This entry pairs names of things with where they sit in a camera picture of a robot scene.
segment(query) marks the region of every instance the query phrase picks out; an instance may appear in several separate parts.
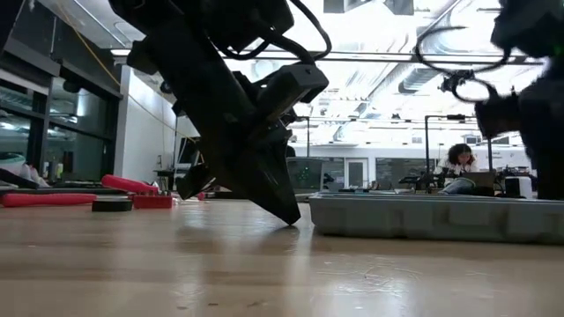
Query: laptop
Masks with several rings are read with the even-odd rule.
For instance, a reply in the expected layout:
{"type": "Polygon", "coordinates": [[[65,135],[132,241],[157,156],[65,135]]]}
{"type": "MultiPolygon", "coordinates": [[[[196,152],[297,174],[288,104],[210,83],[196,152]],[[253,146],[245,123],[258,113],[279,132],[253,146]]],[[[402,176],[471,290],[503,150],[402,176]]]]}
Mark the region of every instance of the laptop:
{"type": "Polygon", "coordinates": [[[496,172],[469,172],[462,174],[462,177],[473,181],[477,187],[492,188],[495,183],[496,172]]]}

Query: desk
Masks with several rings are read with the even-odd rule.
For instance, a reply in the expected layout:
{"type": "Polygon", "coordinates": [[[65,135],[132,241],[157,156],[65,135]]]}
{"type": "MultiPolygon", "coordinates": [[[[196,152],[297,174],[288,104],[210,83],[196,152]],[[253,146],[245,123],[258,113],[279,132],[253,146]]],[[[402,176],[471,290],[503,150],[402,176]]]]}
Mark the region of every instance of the desk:
{"type": "Polygon", "coordinates": [[[318,236],[248,202],[0,210],[2,316],[564,315],[564,249],[318,236]]]}

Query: red object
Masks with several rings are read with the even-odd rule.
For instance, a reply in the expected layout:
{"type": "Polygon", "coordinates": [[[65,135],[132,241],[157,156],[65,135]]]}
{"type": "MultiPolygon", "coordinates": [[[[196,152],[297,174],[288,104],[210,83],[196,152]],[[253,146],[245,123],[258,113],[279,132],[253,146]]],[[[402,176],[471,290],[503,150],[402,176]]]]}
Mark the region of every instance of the red object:
{"type": "Polygon", "coordinates": [[[29,207],[38,205],[71,206],[92,203],[96,195],[92,194],[6,194],[2,196],[2,205],[10,207],[29,207]]]}
{"type": "Polygon", "coordinates": [[[120,189],[131,193],[159,193],[159,188],[147,185],[141,181],[127,180],[114,175],[102,177],[101,183],[106,188],[120,189]]]}
{"type": "Polygon", "coordinates": [[[171,209],[173,208],[172,196],[135,195],[133,207],[136,209],[171,209]]]}

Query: ceiling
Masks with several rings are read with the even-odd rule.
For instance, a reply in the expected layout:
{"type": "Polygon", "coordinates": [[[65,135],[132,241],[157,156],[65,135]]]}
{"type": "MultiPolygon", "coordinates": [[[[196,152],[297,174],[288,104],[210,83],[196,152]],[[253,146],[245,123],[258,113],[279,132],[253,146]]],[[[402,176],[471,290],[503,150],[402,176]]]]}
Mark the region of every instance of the ceiling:
{"type": "MultiPolygon", "coordinates": [[[[71,23],[102,48],[130,48],[133,41],[144,37],[118,18],[105,0],[39,1],[62,16],[57,5],[59,3],[71,15],[71,23]]],[[[472,105],[462,104],[449,93],[437,89],[442,81],[441,74],[414,63],[360,62],[367,53],[410,54],[417,35],[432,26],[468,26],[463,31],[429,38],[423,47],[424,52],[430,55],[467,55],[468,58],[474,55],[474,59],[476,55],[501,54],[489,43],[497,15],[494,9],[499,7],[497,1],[413,0],[414,14],[409,16],[394,14],[384,1],[378,0],[341,14],[323,13],[323,0],[303,2],[330,35],[333,51],[336,52],[334,54],[351,60],[319,62],[318,66],[330,80],[330,87],[311,104],[295,107],[299,115],[312,118],[309,136],[313,143],[403,142],[407,138],[406,132],[395,129],[397,122],[390,120],[393,114],[399,115],[402,120],[415,121],[405,128],[412,136],[421,133],[420,120],[426,114],[472,115],[472,105]],[[390,137],[382,140],[382,135],[390,137]]],[[[307,49],[324,50],[323,41],[314,27],[300,12],[292,9],[295,27],[286,36],[307,49]]],[[[277,54],[276,48],[269,50],[270,55],[277,54]]],[[[239,70],[254,81],[292,61],[262,59],[226,62],[230,69],[239,70]]],[[[453,69],[472,67],[454,64],[442,66],[453,69]]],[[[491,81],[500,92],[509,92],[512,86],[521,90],[540,71],[541,66],[538,65],[509,65],[501,70],[479,74],[479,77],[491,81]]],[[[157,89],[162,81],[159,76],[137,74],[153,89],[157,89]]],[[[462,87],[460,92],[468,96],[486,96],[483,88],[472,84],[462,87]]],[[[168,96],[168,99],[174,101],[173,96],[168,96]]],[[[444,128],[451,130],[451,136],[468,134],[464,129],[453,129],[452,125],[445,125],[444,128]]],[[[306,141],[307,129],[303,122],[293,124],[292,129],[297,142],[306,141]]],[[[468,129],[478,134],[475,124],[468,129]]]]}

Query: dark hair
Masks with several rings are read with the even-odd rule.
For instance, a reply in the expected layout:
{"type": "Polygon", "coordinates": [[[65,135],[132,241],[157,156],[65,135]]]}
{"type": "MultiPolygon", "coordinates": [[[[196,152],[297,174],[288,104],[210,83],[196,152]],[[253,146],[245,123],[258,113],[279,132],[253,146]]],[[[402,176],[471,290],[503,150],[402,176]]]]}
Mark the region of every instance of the dark hair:
{"type": "Polygon", "coordinates": [[[470,153],[470,159],[468,160],[468,164],[472,164],[474,162],[474,156],[472,155],[472,149],[468,144],[455,144],[452,145],[449,149],[449,162],[452,165],[460,165],[458,162],[458,156],[462,153],[470,153]]]}

